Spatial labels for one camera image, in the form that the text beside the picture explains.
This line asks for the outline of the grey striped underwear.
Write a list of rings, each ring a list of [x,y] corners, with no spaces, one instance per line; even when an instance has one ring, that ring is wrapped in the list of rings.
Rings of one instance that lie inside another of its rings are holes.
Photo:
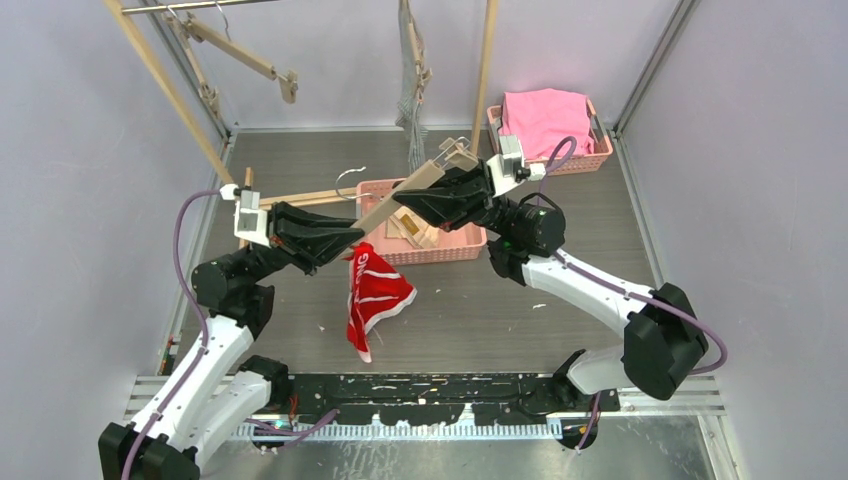
[[[398,26],[402,60],[402,89],[397,103],[398,118],[408,142],[409,172],[416,171],[425,161],[425,140],[428,130],[421,123],[424,92],[432,77],[426,61],[424,39],[418,29],[410,2],[398,2]]]

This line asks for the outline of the wooden clothes rack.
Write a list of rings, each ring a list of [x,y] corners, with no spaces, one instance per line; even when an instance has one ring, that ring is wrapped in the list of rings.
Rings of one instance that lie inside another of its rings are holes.
[[[219,151],[213,147],[203,129],[199,125],[199,121],[190,111],[185,99],[177,91],[177,88],[168,75],[164,65],[153,51],[152,46],[142,34],[139,27],[135,24],[132,16],[135,14],[149,14],[158,12],[161,7],[159,5],[153,7],[132,7],[126,8],[120,1],[105,0],[104,4],[112,13],[118,25],[124,31],[130,44],[135,49],[136,53],[141,58],[149,73],[162,90],[163,94],[174,108],[175,112],[183,122],[184,126],[200,147],[209,164],[213,167],[217,178],[222,182],[231,182],[233,180],[227,167],[224,165]],[[487,107],[485,106],[485,95],[488,84],[488,76],[491,63],[492,44],[494,39],[494,29],[498,12],[497,1],[489,1],[486,3],[483,45],[480,59],[480,71],[476,95],[476,106],[474,112],[474,120],[470,131],[472,132],[470,151],[474,154],[478,152],[480,136],[483,131],[483,122],[487,119]],[[315,206],[330,203],[339,203],[352,201],[352,196],[356,190],[354,188],[341,189],[337,192],[326,190],[319,192],[310,192],[295,195],[279,196],[279,201],[292,202],[297,206]]]

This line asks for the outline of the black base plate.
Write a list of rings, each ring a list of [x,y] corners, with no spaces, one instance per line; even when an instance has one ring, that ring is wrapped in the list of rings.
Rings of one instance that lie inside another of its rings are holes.
[[[290,377],[285,399],[272,399],[260,414],[312,423],[338,411],[341,425],[453,425],[468,410],[475,426],[536,425],[554,414],[588,414],[594,400],[566,384],[563,375],[541,373],[319,374]]]

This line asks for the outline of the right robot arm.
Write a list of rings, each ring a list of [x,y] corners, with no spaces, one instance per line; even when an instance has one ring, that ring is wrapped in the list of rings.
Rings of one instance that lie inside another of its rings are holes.
[[[682,289],[634,284],[578,260],[563,249],[566,221],[558,205],[542,193],[540,204],[508,197],[545,175],[541,165],[505,170],[496,157],[469,169],[428,162],[378,204],[407,207],[445,232],[474,224],[496,233],[487,248],[500,277],[559,297],[619,335],[622,345],[579,351],[563,364],[554,387],[565,409],[580,410],[594,394],[621,387],[667,400],[689,376],[711,371],[699,363],[719,340],[695,318]]]

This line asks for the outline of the red underwear white trim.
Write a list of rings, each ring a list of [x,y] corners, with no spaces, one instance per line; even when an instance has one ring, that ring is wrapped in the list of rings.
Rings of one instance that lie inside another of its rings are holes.
[[[355,245],[346,260],[350,280],[346,336],[359,358],[371,363],[368,334],[380,321],[410,306],[417,289],[367,242]]]

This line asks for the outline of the beige underwear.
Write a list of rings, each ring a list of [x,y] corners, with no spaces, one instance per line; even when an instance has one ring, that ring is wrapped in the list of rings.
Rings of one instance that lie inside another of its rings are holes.
[[[408,207],[396,210],[386,222],[388,238],[403,238],[415,249],[436,248],[439,232]]]

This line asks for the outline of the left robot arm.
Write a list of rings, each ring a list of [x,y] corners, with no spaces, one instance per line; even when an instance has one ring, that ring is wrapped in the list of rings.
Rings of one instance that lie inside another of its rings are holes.
[[[364,237],[355,220],[306,212],[285,202],[263,209],[241,200],[234,233],[247,246],[194,268],[182,286],[200,316],[190,352],[130,422],[98,440],[106,479],[198,479],[216,451],[260,409],[291,400],[287,365],[255,355],[217,389],[270,320],[275,290],[261,280],[294,266],[307,275]]]

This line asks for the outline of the pink cloth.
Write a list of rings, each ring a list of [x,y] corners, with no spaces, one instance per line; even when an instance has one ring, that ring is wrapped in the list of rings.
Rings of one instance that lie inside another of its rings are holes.
[[[592,154],[595,141],[587,101],[584,94],[552,88],[505,92],[500,132],[516,136],[527,159],[548,158],[567,136],[577,141],[575,156]]]

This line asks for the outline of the empty beige clip hanger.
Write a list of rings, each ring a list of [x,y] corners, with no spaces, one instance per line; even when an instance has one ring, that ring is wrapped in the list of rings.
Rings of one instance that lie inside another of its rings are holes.
[[[189,31],[186,27],[186,24],[183,23],[178,16],[174,13],[166,13],[163,15],[163,18],[166,24],[171,29],[172,33],[176,36],[177,42],[180,45],[180,48],[183,50],[183,53],[186,56],[188,64],[194,73],[194,76],[197,80],[197,93],[200,100],[205,104],[209,113],[215,120],[221,120],[221,111],[220,111],[220,103],[219,103],[219,93],[216,88],[211,87],[205,75],[202,72],[200,64],[192,50],[190,40],[192,39]]]

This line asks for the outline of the beige hanger holding striped underwear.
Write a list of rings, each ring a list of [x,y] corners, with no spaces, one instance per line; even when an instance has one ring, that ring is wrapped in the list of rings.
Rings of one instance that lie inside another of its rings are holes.
[[[398,2],[399,35],[402,54],[403,91],[421,103],[433,73],[426,61],[426,47],[419,32],[410,2]]]

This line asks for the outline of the empty pink basket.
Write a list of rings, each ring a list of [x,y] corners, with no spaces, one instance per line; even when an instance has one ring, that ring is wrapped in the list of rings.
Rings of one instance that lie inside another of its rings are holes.
[[[360,182],[358,194],[365,197],[357,200],[357,216],[368,213],[386,195],[399,179],[382,179]],[[388,222],[384,222],[374,231],[365,236],[364,241],[371,244],[375,251],[393,266],[427,264],[476,259],[487,242],[486,230],[482,227],[468,224],[461,230],[439,231],[438,243],[434,248],[416,248],[404,238],[389,238],[387,236]]]

